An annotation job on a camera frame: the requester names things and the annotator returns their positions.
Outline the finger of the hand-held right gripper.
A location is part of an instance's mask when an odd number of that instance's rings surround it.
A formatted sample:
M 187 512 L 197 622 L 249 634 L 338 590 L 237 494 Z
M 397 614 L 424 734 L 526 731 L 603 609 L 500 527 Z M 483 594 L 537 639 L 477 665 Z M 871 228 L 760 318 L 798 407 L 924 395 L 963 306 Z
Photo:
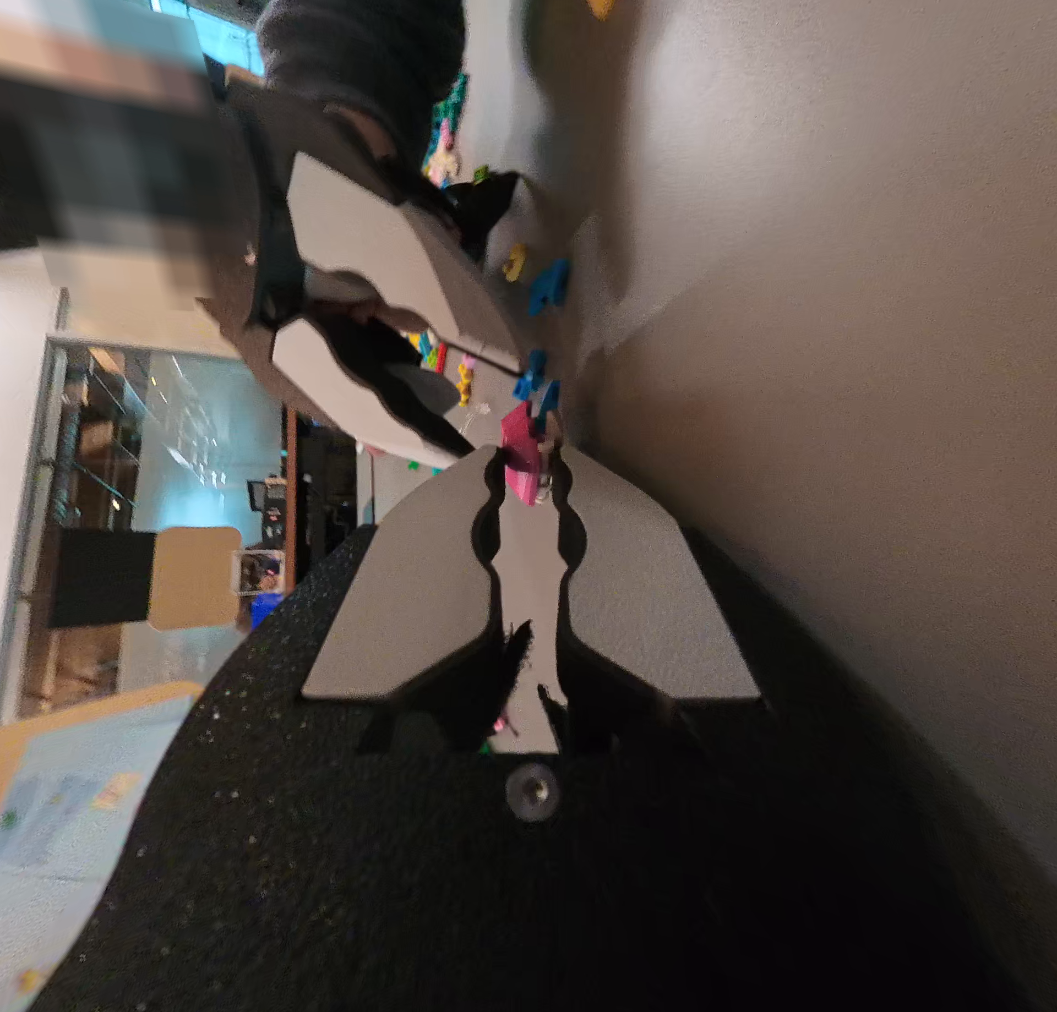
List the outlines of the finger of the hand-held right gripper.
M 286 189 L 301 259 L 356 273 L 390 306 L 406 308 L 438 336 L 517 374 L 524 360 L 497 279 L 472 262 L 435 216 L 391 204 L 348 174 L 298 152 Z
M 313 321 L 297 319 L 282 327 L 271 345 L 271 364 L 336 428 L 366 446 L 440 470 L 475 450 L 401 379 L 357 378 Z

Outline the person's right hand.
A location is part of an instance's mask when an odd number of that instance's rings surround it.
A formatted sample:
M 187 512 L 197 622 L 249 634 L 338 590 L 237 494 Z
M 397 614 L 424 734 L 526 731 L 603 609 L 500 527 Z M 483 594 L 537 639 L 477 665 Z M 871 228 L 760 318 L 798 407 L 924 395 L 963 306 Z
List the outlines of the person's right hand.
M 370 114 L 336 103 L 327 103 L 323 114 L 335 132 L 363 157 L 381 166 L 393 166 L 402 160 L 393 137 Z

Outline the person's right forearm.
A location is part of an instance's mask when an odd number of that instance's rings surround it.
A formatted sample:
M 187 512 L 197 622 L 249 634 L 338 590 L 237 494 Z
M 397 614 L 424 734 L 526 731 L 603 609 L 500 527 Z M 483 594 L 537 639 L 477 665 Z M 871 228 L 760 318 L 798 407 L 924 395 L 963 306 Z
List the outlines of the person's right forearm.
M 462 67 L 464 0 L 270 0 L 256 35 L 268 86 L 377 121 L 416 170 Z

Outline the pink lego assembly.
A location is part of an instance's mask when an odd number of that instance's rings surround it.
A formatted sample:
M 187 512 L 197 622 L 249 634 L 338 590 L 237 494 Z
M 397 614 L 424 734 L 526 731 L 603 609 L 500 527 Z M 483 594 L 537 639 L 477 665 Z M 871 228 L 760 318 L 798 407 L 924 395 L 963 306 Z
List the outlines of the pink lego assembly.
M 522 401 L 500 423 L 505 482 L 509 492 L 525 507 L 535 507 L 546 490 L 549 453 L 553 438 L 548 435 L 548 413 L 534 413 L 533 403 Z

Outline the green lego flower plant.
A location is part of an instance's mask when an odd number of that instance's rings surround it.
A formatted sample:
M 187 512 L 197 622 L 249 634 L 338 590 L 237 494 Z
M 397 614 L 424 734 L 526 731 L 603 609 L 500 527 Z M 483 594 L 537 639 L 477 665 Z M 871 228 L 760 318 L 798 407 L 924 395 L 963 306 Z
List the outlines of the green lego flower plant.
M 468 76 L 461 70 L 448 94 L 435 104 L 431 115 L 430 140 L 422 164 L 422 173 L 438 189 L 455 184 L 461 171 L 457 149 L 459 132 L 468 89 Z

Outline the glass partition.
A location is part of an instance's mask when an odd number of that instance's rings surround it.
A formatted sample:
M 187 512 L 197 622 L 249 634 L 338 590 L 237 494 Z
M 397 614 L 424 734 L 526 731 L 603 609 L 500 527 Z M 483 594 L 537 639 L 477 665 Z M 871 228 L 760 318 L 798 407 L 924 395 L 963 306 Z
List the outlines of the glass partition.
M 281 405 L 235 358 L 60 344 L 40 454 L 60 529 L 231 528 L 263 538 L 252 486 L 285 456 Z

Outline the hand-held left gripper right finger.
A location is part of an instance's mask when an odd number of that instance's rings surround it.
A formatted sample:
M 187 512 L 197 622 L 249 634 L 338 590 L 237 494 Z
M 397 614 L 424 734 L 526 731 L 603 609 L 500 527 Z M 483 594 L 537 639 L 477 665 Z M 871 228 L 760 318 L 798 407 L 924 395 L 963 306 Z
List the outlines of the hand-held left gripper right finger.
M 575 447 L 556 450 L 560 752 L 709 752 L 762 732 L 762 692 L 674 517 Z

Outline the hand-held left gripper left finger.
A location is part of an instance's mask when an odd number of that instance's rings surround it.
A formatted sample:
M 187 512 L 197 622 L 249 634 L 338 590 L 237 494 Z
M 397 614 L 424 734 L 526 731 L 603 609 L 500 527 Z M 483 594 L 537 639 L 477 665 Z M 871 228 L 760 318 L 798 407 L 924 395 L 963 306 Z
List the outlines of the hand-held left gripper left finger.
M 483 446 L 383 518 L 301 694 L 423 713 L 444 732 L 492 732 L 517 685 L 532 623 L 509 624 L 495 557 L 503 450 Z

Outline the scattered loose lego pieces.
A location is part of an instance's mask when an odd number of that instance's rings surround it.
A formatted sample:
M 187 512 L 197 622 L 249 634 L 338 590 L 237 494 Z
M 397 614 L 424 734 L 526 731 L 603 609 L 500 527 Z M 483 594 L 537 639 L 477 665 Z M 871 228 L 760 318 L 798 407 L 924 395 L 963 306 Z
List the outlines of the scattered loose lego pieces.
M 505 279 L 517 279 L 521 274 L 521 268 L 526 259 L 525 246 L 517 244 L 509 251 L 509 258 L 503 264 Z M 528 316 L 531 319 L 542 317 L 542 314 L 551 308 L 562 307 L 565 302 L 565 293 L 570 279 L 570 262 L 567 259 L 557 259 L 548 268 L 544 268 L 533 280 L 530 288 Z M 544 457 L 546 450 L 551 450 L 562 441 L 562 423 L 559 420 L 558 407 L 560 401 L 560 382 L 557 379 L 548 379 L 548 353 L 542 348 L 533 348 L 528 351 L 522 362 L 515 356 L 509 362 L 500 361 L 499 352 L 487 349 L 485 351 L 472 351 L 469 346 L 463 347 L 450 341 L 443 341 L 423 326 L 416 331 L 402 331 L 403 336 L 416 349 L 421 357 L 421 370 L 431 371 L 440 378 L 437 393 L 430 395 L 429 402 L 426 395 L 421 395 L 430 408 L 438 415 L 447 413 L 452 407 L 460 408 L 469 406 L 472 395 L 472 378 L 478 366 L 483 364 L 485 368 L 497 371 L 503 378 L 509 380 L 514 378 L 514 386 L 511 390 L 519 404 L 527 403 L 530 419 L 530 433 L 535 437 L 534 442 L 542 450 L 540 457 Z M 449 354 L 459 353 L 462 358 L 457 364 L 457 376 L 455 381 L 447 376 L 446 363 Z

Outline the black panel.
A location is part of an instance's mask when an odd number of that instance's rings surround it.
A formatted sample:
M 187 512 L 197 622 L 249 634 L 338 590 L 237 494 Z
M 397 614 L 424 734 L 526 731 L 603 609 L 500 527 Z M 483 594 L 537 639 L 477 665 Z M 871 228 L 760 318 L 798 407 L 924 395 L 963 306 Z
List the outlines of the black panel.
M 146 621 L 155 547 L 154 532 L 61 529 L 47 626 L 64 630 Z

